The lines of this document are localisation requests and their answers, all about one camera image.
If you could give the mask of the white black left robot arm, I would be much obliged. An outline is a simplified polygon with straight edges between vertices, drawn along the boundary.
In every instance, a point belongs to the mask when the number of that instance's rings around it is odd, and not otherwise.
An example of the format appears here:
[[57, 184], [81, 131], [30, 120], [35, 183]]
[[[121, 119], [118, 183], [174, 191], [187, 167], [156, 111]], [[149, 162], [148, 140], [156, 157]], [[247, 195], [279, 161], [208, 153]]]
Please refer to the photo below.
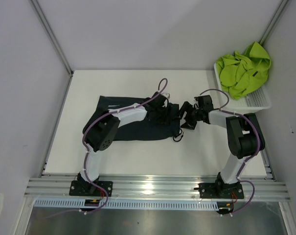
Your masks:
[[96, 193], [100, 188], [100, 152], [113, 141], [159, 141], [178, 135], [178, 112], [178, 104], [158, 93], [152, 98], [100, 96], [82, 131], [88, 157], [77, 175], [75, 188], [87, 196]]

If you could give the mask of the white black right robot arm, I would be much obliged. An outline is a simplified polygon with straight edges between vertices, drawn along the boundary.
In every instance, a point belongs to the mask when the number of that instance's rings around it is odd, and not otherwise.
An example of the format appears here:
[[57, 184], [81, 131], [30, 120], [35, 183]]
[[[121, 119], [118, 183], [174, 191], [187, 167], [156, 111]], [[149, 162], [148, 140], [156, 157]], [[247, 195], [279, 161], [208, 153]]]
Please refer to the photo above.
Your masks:
[[249, 160], [265, 148], [265, 140], [254, 113], [237, 114], [221, 109], [215, 109], [211, 96], [204, 95], [195, 98], [197, 105], [184, 102], [180, 109], [180, 117], [185, 120], [182, 128], [193, 130], [197, 123], [223, 127], [227, 131], [230, 156], [225, 167], [218, 173], [215, 182], [200, 183], [195, 189], [200, 197], [205, 199], [230, 199], [236, 195], [244, 198], [240, 175]]

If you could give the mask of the dark navy shorts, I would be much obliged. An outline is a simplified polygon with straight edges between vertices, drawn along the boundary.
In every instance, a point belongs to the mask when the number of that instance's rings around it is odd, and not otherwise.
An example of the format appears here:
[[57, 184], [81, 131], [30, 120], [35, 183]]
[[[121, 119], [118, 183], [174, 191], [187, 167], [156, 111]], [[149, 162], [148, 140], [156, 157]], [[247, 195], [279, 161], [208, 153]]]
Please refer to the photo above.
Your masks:
[[[95, 112], [85, 125], [83, 132], [98, 117], [106, 113], [109, 109], [125, 108], [134, 103], [141, 104], [149, 98], [138, 97], [109, 97], [100, 96]], [[180, 128], [179, 104], [169, 102], [171, 106], [171, 121], [169, 125], [160, 125], [150, 122], [146, 117], [142, 121], [135, 121], [119, 127], [115, 135], [115, 141], [158, 141], [167, 138], [173, 138], [174, 141], [180, 141], [183, 137]]]

